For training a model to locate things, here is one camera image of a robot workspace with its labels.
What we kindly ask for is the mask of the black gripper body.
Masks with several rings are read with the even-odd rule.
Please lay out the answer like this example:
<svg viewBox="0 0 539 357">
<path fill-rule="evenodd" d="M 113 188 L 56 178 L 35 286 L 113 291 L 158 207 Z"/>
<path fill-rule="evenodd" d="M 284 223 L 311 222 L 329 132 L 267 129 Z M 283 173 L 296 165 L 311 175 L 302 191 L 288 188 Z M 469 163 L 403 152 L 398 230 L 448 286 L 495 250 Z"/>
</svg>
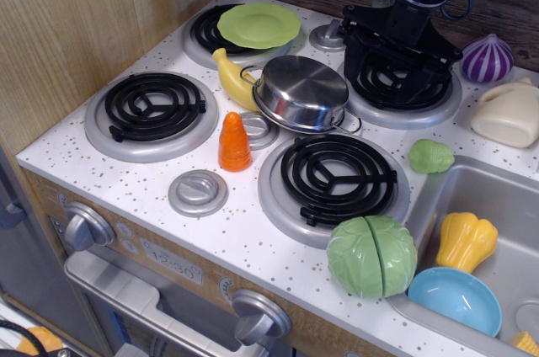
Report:
<svg viewBox="0 0 539 357">
<path fill-rule="evenodd" d="M 378 55 L 411 56 L 414 51 L 449 65 L 462 59 L 462 50 L 443 37 L 431 21 L 436 4 L 422 4 L 414 0 L 395 0 L 387 8 L 347 5 L 343 9 L 340 33 L 371 32 L 391 42 Z"/>
</svg>

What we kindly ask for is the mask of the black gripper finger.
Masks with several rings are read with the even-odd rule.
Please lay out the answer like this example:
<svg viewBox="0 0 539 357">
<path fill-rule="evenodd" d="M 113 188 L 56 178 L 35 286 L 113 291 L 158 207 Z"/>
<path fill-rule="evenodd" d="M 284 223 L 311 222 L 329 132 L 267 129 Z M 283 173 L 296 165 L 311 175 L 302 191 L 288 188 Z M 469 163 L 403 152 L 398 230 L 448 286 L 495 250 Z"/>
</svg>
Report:
<svg viewBox="0 0 539 357">
<path fill-rule="evenodd" d="M 381 109 L 426 109 L 446 94 L 448 74 L 424 74 L 409 65 L 381 60 L 378 64 L 378 107 Z"/>
<path fill-rule="evenodd" d="M 356 79 L 366 63 L 369 54 L 381 53 L 391 46 L 391 42 L 371 32 L 343 33 L 346 46 L 344 54 L 344 76 Z"/>
</svg>

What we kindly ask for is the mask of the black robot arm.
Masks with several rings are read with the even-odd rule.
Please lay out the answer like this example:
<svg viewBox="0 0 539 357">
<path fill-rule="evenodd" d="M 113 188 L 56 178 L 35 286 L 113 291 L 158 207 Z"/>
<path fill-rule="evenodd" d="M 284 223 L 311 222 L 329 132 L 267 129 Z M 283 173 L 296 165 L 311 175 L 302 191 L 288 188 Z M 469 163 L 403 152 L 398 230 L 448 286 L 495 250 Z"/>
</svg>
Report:
<svg viewBox="0 0 539 357">
<path fill-rule="evenodd" d="M 451 67 L 462 50 L 431 21 L 447 0 L 394 0 L 385 8 L 348 5 L 339 34 L 344 39 L 344 77 L 379 109 L 425 109 L 452 86 Z"/>
</svg>

